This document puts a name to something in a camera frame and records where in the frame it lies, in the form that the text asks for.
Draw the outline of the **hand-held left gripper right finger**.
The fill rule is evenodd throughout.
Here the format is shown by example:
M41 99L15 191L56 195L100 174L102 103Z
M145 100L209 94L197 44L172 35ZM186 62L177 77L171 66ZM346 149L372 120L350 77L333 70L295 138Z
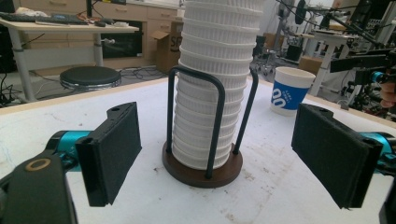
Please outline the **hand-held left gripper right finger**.
M396 175L396 137L355 132L316 105L299 105L291 147L341 208L362 206L373 174Z

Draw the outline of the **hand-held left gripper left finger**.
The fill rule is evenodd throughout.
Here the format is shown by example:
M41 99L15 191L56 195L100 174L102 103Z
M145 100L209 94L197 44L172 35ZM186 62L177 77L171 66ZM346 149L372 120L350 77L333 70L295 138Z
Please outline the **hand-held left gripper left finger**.
M82 172L89 205L114 203L142 149L137 103L116 105L93 131L59 131L46 145L64 169Z

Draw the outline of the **blue label paper cup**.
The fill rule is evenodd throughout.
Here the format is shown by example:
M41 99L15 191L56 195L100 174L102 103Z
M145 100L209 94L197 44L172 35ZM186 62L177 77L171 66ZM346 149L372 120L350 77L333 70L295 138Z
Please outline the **blue label paper cup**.
M298 68L277 67L270 108L279 115L294 116L315 77L312 73Z

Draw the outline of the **cup holder with brown base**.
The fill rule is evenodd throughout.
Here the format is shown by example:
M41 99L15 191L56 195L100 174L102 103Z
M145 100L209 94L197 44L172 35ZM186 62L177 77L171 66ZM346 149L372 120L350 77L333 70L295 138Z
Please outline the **cup holder with brown base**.
M207 160L206 169L196 170L192 169L181 162L179 162L173 155L173 108L175 101L175 75L181 72L189 77L198 78L213 84L218 90L218 102L216 116L214 119L214 130L212 132L211 145ZM244 138L245 130L248 124L248 118L255 99L255 95L259 85L259 77L252 74L252 84L250 87L249 96L247 98L247 105L241 121L240 129L236 138L236 143L232 144L231 152L228 160L217 169L214 169L214 160L216 148L219 140L219 129L222 120L222 112L225 105L225 89L223 84L214 76L207 73L198 72L196 70L187 68L182 65L174 66L168 75L167 82L167 126L166 126L166 141L163 144L162 161L166 171L176 180L196 188L214 189L226 186L232 183L240 174L243 165L243 155L240 152L241 143Z

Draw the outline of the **stack of white paper cups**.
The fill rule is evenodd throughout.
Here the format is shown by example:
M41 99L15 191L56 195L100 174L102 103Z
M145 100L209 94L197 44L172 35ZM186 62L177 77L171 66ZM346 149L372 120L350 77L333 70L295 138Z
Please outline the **stack of white paper cups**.
M265 0L185 0L178 64L217 78L225 103L214 168L229 158ZM192 169L207 167L219 92L205 80L178 74L174 157Z

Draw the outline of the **small white table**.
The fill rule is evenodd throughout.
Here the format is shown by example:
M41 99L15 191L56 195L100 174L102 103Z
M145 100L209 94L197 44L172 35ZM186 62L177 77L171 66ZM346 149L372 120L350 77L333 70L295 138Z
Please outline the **small white table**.
M330 74L331 61L332 56L335 53L335 49L339 47L342 48L340 58L344 59L349 53L349 46L347 45L347 41L353 39L353 36L344 35L340 32L315 30L312 35L304 35L304 37L315 41L322 41L325 45L328 46L325 50L325 55L322 60L322 64L318 70L315 81L309 92L310 95L317 96L319 90L323 87L323 80L327 75Z

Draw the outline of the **black round stool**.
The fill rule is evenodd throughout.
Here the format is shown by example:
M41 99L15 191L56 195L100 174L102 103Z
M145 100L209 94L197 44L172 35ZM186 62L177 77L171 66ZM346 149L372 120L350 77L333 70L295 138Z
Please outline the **black round stool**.
M121 74L103 66L80 66L60 74L61 85L73 91L98 91L117 87L121 84Z

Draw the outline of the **white table mat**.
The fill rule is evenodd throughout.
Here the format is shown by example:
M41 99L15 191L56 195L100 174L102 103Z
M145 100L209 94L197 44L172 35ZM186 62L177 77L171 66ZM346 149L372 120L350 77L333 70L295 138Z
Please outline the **white table mat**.
M0 108L0 178L61 130L93 130L115 105L135 102L142 150L116 201L89 206L80 173L68 174L79 224L378 224L392 179L374 175L360 209L341 209L290 147L294 119L274 113L261 82L241 146L243 167L217 189L185 185L163 167L164 79Z

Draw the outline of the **brown cardboard box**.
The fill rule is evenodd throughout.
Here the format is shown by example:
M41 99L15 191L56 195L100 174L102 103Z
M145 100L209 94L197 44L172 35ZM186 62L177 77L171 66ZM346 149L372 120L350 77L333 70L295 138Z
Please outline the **brown cardboard box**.
M168 32L157 30L150 35L157 41L155 63L158 71L168 73L172 67L178 65L178 60L180 58L179 47L182 42L182 30L182 22L172 21Z

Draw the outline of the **desk with white legs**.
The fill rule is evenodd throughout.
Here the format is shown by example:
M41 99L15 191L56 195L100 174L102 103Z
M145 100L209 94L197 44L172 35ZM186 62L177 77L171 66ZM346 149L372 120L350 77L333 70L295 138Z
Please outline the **desk with white legs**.
M36 100L29 72L32 70L76 64L95 63L103 66L101 34L134 33L138 28L133 26L117 27L107 25L98 27L89 25L47 25L34 22L14 22L0 19L0 24L8 28L12 49L21 79L22 94L19 98L24 103ZM92 45L88 47L25 49L21 45L22 34L74 34L93 36Z

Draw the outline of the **wooden cabinet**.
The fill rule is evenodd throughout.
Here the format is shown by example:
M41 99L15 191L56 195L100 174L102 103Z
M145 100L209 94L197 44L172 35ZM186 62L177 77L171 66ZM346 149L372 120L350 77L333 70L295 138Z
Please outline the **wooden cabinet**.
M86 0L15 0L15 8L27 7L51 13L73 14L86 10ZM177 17L177 5L155 0L126 0L126 5L96 2L92 14L120 21L142 22L142 56L105 59L105 66L113 68L154 65L157 41L150 35L155 31L167 32Z

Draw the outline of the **black keyboard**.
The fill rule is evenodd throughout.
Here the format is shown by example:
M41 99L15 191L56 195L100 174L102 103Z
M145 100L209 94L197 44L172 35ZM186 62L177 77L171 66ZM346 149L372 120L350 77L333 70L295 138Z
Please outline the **black keyboard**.
M25 15L17 13L6 13L0 12L0 18L5 21L15 21L15 22L49 22L49 23L59 23L67 25L87 25L88 23L84 20L79 19L76 15L67 14L52 14L50 16L40 16L40 15Z

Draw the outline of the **black metal frame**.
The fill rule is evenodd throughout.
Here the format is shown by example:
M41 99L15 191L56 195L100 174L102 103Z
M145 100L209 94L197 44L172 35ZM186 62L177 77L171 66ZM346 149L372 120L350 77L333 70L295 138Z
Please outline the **black metal frame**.
M384 48L396 30L396 0L332 0L325 20L363 38L371 48Z

